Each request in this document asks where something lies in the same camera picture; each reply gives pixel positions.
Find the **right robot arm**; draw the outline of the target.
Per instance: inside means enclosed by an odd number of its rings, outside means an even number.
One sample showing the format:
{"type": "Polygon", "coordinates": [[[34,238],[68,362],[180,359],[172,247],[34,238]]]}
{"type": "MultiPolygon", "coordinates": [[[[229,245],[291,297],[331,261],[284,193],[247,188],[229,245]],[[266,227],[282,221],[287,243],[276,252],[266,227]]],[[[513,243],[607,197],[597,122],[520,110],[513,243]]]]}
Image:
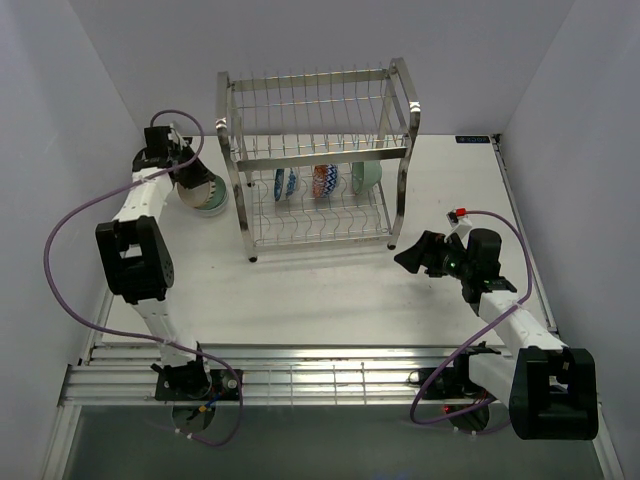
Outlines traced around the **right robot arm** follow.
{"type": "Polygon", "coordinates": [[[458,280],[474,313],[502,340],[502,355],[471,344],[451,375],[454,390],[481,390],[505,404],[523,440],[592,440],[599,430],[595,360],[548,332],[521,306],[515,286],[500,273],[502,239],[476,228],[463,242],[456,233],[426,231],[394,260],[408,272],[458,280]]]}

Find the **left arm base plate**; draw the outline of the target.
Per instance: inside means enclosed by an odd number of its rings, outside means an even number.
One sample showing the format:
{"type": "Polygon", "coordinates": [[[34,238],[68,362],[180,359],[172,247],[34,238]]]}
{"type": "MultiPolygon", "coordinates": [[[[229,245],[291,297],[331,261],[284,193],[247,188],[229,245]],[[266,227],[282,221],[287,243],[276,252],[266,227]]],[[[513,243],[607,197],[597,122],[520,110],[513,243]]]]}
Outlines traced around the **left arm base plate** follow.
{"type": "Polygon", "coordinates": [[[217,397],[222,401],[238,401],[244,371],[227,369],[163,372],[158,374],[153,398],[165,402],[205,401],[217,397]]]}

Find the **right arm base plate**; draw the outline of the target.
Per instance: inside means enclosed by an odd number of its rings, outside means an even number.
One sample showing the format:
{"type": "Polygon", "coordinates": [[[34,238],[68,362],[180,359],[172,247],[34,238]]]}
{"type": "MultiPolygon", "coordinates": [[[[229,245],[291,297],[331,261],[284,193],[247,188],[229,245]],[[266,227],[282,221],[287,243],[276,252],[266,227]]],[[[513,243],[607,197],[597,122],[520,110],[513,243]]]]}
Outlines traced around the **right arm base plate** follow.
{"type": "Polygon", "coordinates": [[[442,421],[448,421],[452,427],[467,435],[489,435],[497,433],[510,425],[506,420],[494,426],[489,425],[489,405],[496,400],[488,390],[473,383],[469,378],[469,360],[474,355],[500,355],[500,352],[480,342],[466,348],[455,359],[449,362],[441,372],[429,383],[427,380],[437,368],[419,368],[414,370],[408,379],[411,386],[419,388],[409,410],[409,418],[416,425],[432,427],[442,421]],[[440,417],[418,420],[417,405],[421,400],[467,400],[466,404],[445,404],[440,417]]]}

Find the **blue patterned white bowl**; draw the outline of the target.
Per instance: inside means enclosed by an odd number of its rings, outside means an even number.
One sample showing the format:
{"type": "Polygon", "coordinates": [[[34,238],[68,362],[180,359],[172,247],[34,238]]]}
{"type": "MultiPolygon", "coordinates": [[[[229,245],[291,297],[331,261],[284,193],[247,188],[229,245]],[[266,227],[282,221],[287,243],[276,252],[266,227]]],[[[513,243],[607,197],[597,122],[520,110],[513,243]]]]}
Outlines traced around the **blue patterned white bowl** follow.
{"type": "Polygon", "coordinates": [[[274,174],[273,195],[276,202],[290,199],[299,188],[298,168],[279,168],[274,174]]]}

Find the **white ceramic bowl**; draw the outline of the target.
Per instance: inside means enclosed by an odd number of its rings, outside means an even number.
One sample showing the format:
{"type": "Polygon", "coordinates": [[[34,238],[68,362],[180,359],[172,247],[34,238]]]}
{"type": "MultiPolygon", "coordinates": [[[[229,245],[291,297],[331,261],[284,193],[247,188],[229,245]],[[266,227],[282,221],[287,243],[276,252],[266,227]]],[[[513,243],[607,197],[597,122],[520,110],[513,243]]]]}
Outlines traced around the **white ceramic bowl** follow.
{"type": "Polygon", "coordinates": [[[212,198],[210,202],[195,208],[194,211],[202,217],[215,217],[226,209],[228,201],[229,194],[225,192],[221,197],[212,198]]]}

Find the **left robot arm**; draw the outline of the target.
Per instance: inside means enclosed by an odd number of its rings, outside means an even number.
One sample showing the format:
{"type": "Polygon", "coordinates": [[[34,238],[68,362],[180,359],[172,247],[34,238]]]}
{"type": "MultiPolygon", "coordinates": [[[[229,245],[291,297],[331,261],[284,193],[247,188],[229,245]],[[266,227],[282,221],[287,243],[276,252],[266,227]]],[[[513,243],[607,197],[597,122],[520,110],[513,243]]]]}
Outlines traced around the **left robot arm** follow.
{"type": "Polygon", "coordinates": [[[210,392],[212,376],[194,353],[198,342],[173,319],[169,289],[175,271],[158,220],[172,191],[187,207],[208,213],[225,206],[228,192],[172,124],[147,127],[144,137],[146,147],[132,164],[132,179],[141,183],[113,220],[96,227],[97,246],[110,291],[159,339],[162,364],[153,369],[172,391],[197,400],[210,392]]]}

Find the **light green ceramic bowl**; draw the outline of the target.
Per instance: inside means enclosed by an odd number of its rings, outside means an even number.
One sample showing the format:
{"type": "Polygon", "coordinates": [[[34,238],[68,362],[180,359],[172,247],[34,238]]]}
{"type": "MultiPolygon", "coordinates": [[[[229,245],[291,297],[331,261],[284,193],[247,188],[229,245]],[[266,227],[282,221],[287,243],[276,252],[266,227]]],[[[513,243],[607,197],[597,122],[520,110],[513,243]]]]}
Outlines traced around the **light green ceramic bowl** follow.
{"type": "Polygon", "coordinates": [[[227,187],[224,180],[217,175],[211,176],[198,187],[197,209],[212,211],[221,207],[227,199],[227,187]]]}

